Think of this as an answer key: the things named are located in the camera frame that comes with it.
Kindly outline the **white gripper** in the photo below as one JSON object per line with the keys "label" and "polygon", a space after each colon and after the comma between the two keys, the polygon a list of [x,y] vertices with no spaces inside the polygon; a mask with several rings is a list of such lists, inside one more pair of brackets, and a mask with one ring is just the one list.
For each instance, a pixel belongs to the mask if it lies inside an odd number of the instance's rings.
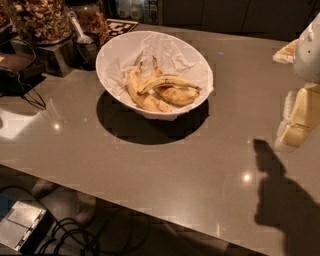
{"label": "white gripper", "polygon": [[320,125],[320,13],[295,39],[273,55],[281,64],[292,64],[307,83],[285,98],[283,119],[276,133],[275,148],[292,152],[299,148]]}

